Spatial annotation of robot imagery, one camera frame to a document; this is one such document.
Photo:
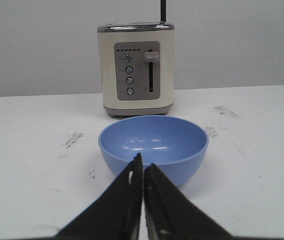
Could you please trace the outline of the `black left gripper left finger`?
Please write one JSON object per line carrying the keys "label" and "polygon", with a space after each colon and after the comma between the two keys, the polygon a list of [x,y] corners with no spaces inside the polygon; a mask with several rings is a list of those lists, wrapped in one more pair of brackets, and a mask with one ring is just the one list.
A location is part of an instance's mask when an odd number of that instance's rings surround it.
{"label": "black left gripper left finger", "polygon": [[56,235],[57,240],[137,240],[143,196],[138,153],[103,194]]}

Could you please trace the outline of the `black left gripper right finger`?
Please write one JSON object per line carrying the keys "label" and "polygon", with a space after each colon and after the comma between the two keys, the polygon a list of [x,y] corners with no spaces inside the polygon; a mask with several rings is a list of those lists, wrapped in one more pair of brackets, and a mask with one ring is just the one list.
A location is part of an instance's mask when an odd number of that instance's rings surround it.
{"label": "black left gripper right finger", "polygon": [[233,236],[192,204],[151,164],[143,175],[146,227],[150,240],[231,240]]}

